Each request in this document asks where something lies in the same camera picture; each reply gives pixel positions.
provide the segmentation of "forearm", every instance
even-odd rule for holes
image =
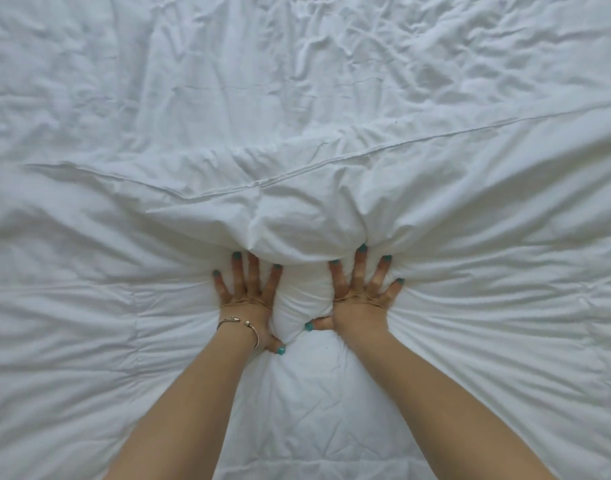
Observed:
[[[439,480],[554,480],[500,418],[393,335],[346,341],[398,405]]]
[[[137,423],[106,480],[211,479],[253,337],[222,326]]]

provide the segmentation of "person's right hand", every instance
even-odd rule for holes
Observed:
[[[330,261],[334,286],[332,315],[311,320],[305,324],[306,330],[335,330],[350,347],[362,337],[387,332],[387,311],[402,290],[404,280],[398,278],[380,294],[392,256],[381,257],[368,284],[365,284],[366,258],[367,246],[364,244],[357,249],[349,285],[341,262],[338,259]]]

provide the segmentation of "pinky finger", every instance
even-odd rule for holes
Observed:
[[[272,354],[283,355],[285,354],[285,345],[283,342],[276,338],[274,335],[269,336],[269,343],[266,345],[266,350],[272,352]]]
[[[307,331],[312,330],[334,330],[334,322],[332,320],[332,315],[329,317],[319,317],[314,320],[310,320],[305,324],[305,329]]]
[[[386,308],[391,307],[394,300],[403,289],[404,283],[405,280],[403,278],[397,278],[379,297],[379,303]]]
[[[227,286],[223,282],[223,275],[217,269],[212,272],[212,276],[214,277],[214,288],[216,288],[216,293],[219,295],[219,299],[221,300],[221,305],[226,305],[232,301],[232,295],[227,290]]]

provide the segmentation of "wrist with bracelet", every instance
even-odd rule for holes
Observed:
[[[219,321],[219,324],[216,326],[216,329],[218,331],[219,327],[221,327],[221,325],[223,325],[224,323],[240,323],[240,322],[241,322],[241,319],[238,317],[224,318],[221,321]],[[254,328],[254,325],[249,320],[246,320],[245,322],[243,322],[243,325],[246,326],[247,328],[251,328],[257,337],[257,343],[254,345],[254,348],[252,349],[254,351],[259,346],[259,332],[257,332],[257,329]]]

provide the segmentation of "person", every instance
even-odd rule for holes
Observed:
[[[221,453],[237,384],[254,348],[283,354],[269,332],[282,267],[261,287],[259,259],[233,254],[234,293],[218,271],[221,300],[214,337],[137,423],[106,480],[208,480]],[[332,315],[306,324],[334,330],[396,403],[439,480],[553,480],[535,453],[486,406],[406,348],[388,331],[387,311],[403,288],[397,279],[380,293],[391,263],[382,257],[365,283],[367,247],[355,255],[349,284],[338,260],[329,263]]]

